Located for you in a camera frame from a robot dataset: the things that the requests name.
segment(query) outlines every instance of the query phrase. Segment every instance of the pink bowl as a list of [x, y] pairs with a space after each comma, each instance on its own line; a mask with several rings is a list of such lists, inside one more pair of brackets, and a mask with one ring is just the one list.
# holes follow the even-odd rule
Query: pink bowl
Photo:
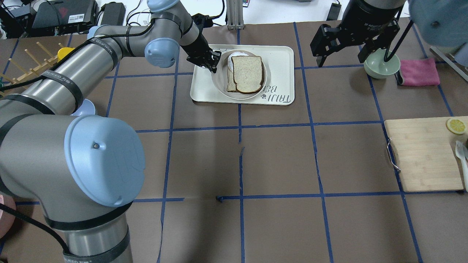
[[[0, 195], [0, 203], [10, 208], [16, 209], [15, 201], [10, 196]], [[14, 220], [14, 216], [4, 212], [3, 210], [0, 210], [0, 238], [2, 238], [8, 232]]]

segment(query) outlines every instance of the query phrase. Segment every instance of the bowl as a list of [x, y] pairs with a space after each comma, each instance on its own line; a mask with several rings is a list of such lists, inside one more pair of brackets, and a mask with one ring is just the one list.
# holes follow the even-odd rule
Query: bowl
[[[15, 201], [10, 196], [0, 195], [0, 203], [8, 206], [9, 208], [16, 209]], [[15, 217], [3, 210], [0, 210], [0, 238], [2, 238], [13, 225]]]
[[388, 62], [383, 61], [384, 56], [385, 50], [378, 49], [367, 57], [364, 61], [364, 70], [369, 76], [384, 79], [400, 70], [400, 59], [396, 55]]
[[96, 107], [89, 99], [85, 99], [83, 104], [71, 114], [71, 116], [81, 116], [81, 115], [95, 115]]
[[[255, 54], [245, 51], [245, 50], [230, 50], [230, 51], [224, 52], [223, 54], [221, 54], [221, 58], [219, 59], [219, 62], [218, 62], [218, 66], [217, 66], [218, 71], [216, 73], [211, 74], [213, 83], [223, 95], [231, 99], [247, 100], [247, 99], [253, 98], [257, 96], [260, 93], [260, 91], [262, 91], [262, 89], [260, 89], [258, 92], [251, 93], [251, 94], [244, 94], [240, 92], [227, 92], [227, 71], [228, 71], [227, 59], [229, 58], [229, 55], [231, 55], [234, 52], [243, 52], [249, 56], [255, 56]], [[265, 86], [265, 83], [267, 83], [268, 74], [267, 74], [267, 69], [265, 67], [265, 63], [262, 63], [262, 66], [263, 66], [263, 75], [264, 75], [262, 86]]]

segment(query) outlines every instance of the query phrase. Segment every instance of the bread slice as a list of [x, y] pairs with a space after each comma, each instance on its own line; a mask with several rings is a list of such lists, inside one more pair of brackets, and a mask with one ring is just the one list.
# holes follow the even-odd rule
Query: bread slice
[[234, 72], [232, 72], [229, 68], [227, 69], [227, 91], [237, 92], [234, 83]]
[[245, 94], [259, 92], [264, 82], [262, 58], [232, 57], [232, 61], [237, 91]]

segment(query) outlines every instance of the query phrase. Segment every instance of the white plate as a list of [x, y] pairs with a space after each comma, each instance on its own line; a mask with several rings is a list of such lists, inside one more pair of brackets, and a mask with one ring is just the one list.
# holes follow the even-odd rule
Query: white plate
[[[213, 83], [223, 95], [229, 98], [232, 98], [235, 100], [247, 100], [247, 99], [253, 98], [257, 96], [261, 90], [255, 93], [250, 93], [250, 94], [227, 91], [227, 71], [229, 70], [227, 66], [227, 60], [229, 58], [229, 55], [231, 55], [234, 52], [242, 52], [242, 53], [246, 53], [249, 56], [256, 56], [255, 54], [248, 52], [246, 50], [230, 50], [230, 51], [226, 51], [222, 53], [221, 58], [219, 59], [219, 62], [218, 62], [217, 72], [211, 73], [211, 78], [213, 79]], [[262, 66], [263, 66], [263, 75], [264, 75], [264, 79], [262, 83], [263, 85], [264, 83], [267, 82], [268, 74], [265, 68], [265, 64], [262, 63]]]
[[211, 44], [215, 51], [244, 50], [262, 57], [268, 80], [257, 96], [237, 100], [225, 96], [213, 83], [212, 74], [206, 68], [196, 66], [193, 72], [190, 97], [196, 102], [236, 104], [290, 105], [294, 99], [294, 52], [286, 46], [221, 45]]

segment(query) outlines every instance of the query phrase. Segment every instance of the robotic arm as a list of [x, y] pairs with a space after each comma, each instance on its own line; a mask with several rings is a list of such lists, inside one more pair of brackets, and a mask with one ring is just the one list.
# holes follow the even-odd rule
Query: robotic arm
[[172, 66], [187, 60], [216, 72], [209, 46], [179, 0], [147, 0], [148, 27], [101, 26], [22, 94], [0, 101], [0, 191], [36, 198], [46, 222], [65, 234], [66, 262], [131, 263], [125, 211], [141, 190], [145, 157], [123, 121], [73, 117], [122, 57]]
[[[395, 15], [405, 0], [350, 0], [343, 20], [336, 28], [323, 24], [310, 47], [317, 64], [347, 46], [364, 45], [358, 55], [363, 63], [377, 49], [386, 49], [398, 34]], [[410, 0], [412, 20], [430, 44], [460, 47], [468, 41], [468, 2], [465, 0]]]

